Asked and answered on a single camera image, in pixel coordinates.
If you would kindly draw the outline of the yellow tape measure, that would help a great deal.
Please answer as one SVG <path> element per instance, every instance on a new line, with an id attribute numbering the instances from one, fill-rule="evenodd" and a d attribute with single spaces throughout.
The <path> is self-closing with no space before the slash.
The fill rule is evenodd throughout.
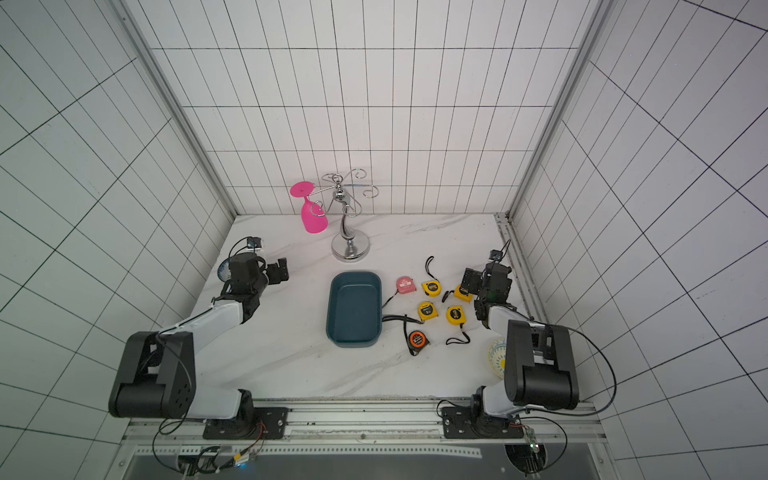
<path id="1" fill-rule="evenodd" d="M 462 306 L 451 306 L 446 311 L 446 320 L 454 326 L 459 328 L 460 337 L 450 337 L 445 340 L 446 345 L 468 345 L 471 343 L 471 338 L 464 330 L 464 326 L 467 323 L 467 318 Z"/>
<path id="2" fill-rule="evenodd" d="M 429 297 L 437 297 L 442 293 L 442 285 L 440 281 L 431 273 L 430 266 L 434 260 L 434 256 L 429 256 L 425 261 L 425 273 L 429 279 L 422 283 L 422 289 L 424 293 Z"/>
<path id="3" fill-rule="evenodd" d="M 467 303 L 471 302 L 473 299 L 473 295 L 461 286 L 458 286 L 453 290 L 446 291 L 442 296 L 441 302 L 445 303 L 449 297 L 454 297 Z"/>
<path id="4" fill-rule="evenodd" d="M 382 317 L 383 322 L 402 321 L 404 323 L 424 324 L 426 321 L 436 318 L 438 311 L 432 302 L 421 303 L 417 308 L 417 317 L 413 318 L 405 314 L 389 314 Z"/>

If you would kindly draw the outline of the teal plastic storage box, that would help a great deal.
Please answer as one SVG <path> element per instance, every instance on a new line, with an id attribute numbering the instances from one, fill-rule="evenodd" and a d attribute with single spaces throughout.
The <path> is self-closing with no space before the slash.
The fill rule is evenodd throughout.
<path id="1" fill-rule="evenodd" d="M 382 283 L 371 271 L 347 271 L 330 284 L 326 335 L 338 347 L 374 345 L 382 331 Z"/>

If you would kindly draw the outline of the pink tape measure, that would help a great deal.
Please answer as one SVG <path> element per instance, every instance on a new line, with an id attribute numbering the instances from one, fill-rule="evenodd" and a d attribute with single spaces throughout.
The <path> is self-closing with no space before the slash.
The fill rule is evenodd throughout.
<path id="1" fill-rule="evenodd" d="M 385 308 L 396 296 L 413 293 L 417 290 L 414 280 L 409 276 L 401 276 L 396 280 L 395 292 L 382 304 Z"/>

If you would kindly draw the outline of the orange black tape measure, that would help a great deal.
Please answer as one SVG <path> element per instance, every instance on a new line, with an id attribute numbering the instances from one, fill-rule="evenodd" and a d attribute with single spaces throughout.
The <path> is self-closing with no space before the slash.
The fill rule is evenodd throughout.
<path id="1" fill-rule="evenodd" d="M 429 339 L 420 330 L 409 330 L 406 325 L 403 325 L 403 327 L 409 354 L 411 356 L 418 356 L 430 344 Z"/>

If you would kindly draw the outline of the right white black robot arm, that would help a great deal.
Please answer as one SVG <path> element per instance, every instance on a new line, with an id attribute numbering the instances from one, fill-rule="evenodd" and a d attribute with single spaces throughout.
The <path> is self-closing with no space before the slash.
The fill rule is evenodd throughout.
<path id="1" fill-rule="evenodd" d="M 505 341 L 502 380 L 478 390 L 483 414 L 516 415 L 539 408 L 574 410 L 580 400 L 569 330 L 537 322 L 508 302 L 512 269 L 498 262 L 467 268 L 460 288 L 473 295 L 476 318 Z"/>

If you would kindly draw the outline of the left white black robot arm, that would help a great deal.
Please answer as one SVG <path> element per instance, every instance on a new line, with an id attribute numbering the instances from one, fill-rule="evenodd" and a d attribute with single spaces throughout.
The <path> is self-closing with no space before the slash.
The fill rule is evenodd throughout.
<path id="1" fill-rule="evenodd" d="M 269 285 L 290 278 L 288 262 L 255 252 L 226 261 L 229 278 L 203 312 L 160 331 L 140 331 L 125 343 L 108 399 L 116 418 L 250 421 L 252 396 L 242 389 L 209 385 L 196 357 L 224 333 L 250 320 Z"/>

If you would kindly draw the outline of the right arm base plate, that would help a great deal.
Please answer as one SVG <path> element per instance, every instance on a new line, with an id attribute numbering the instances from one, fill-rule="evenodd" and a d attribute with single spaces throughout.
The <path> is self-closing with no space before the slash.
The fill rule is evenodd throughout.
<path id="1" fill-rule="evenodd" d="M 441 404 L 437 414 L 446 439 L 518 440 L 525 436 L 522 425 L 489 416 L 483 410 L 476 413 L 471 407 Z"/>

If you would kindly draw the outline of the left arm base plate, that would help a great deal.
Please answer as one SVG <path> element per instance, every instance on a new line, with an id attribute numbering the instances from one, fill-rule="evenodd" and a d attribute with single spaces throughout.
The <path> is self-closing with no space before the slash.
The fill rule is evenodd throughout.
<path id="1" fill-rule="evenodd" d="M 287 414 L 288 409 L 284 407 L 246 409 L 233 419 L 208 421 L 203 438 L 214 441 L 279 440 L 284 437 Z"/>

